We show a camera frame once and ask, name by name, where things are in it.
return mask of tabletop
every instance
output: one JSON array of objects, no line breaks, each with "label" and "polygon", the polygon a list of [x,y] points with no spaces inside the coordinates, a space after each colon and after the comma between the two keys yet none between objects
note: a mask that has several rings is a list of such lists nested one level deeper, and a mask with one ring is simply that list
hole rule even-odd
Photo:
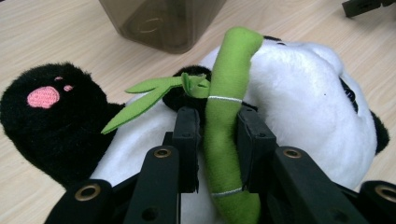
[{"label": "tabletop", "polygon": [[[99,1],[2,1],[0,91],[31,67],[71,62],[92,73],[109,102],[124,103],[131,97],[125,89],[198,63],[234,26],[287,41],[317,42],[340,55],[389,129],[389,146],[375,157],[364,180],[396,184],[396,6],[350,19],[342,3],[228,0],[190,51],[169,54],[120,36]],[[0,223],[42,223],[64,189],[26,161],[3,132],[0,148]]]}]

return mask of panda's body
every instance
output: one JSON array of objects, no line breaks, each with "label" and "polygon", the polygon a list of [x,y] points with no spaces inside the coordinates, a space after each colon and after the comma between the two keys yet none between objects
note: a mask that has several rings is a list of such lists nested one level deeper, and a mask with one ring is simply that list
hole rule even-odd
[{"label": "panda's body", "polygon": [[[331,180],[353,189],[369,169],[376,149],[375,124],[360,87],[332,50],[317,44],[284,44],[265,40],[253,56],[244,101],[259,108],[279,145],[304,149]],[[218,51],[208,54],[201,65],[212,68]],[[355,92],[358,112],[340,78]],[[175,120],[176,113],[159,102],[120,127],[92,178],[116,185],[137,174],[146,152],[162,143]],[[199,158],[200,191],[182,194],[181,221],[221,223]]]}]

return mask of light wood surface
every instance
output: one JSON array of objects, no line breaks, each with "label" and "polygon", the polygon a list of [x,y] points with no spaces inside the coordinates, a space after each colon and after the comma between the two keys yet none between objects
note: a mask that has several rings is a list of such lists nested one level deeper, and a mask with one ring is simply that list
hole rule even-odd
[{"label": "light wood surface", "polygon": [[[348,19],[342,2],[228,0],[192,50],[172,55],[119,36],[98,1],[6,0],[0,2],[0,91],[33,66],[69,61],[92,73],[109,102],[124,103],[131,95],[123,90],[198,63],[236,25],[288,41],[318,42],[340,54],[393,138],[365,179],[396,184],[396,6]],[[64,190],[3,133],[0,152],[0,223],[42,223]]]}]

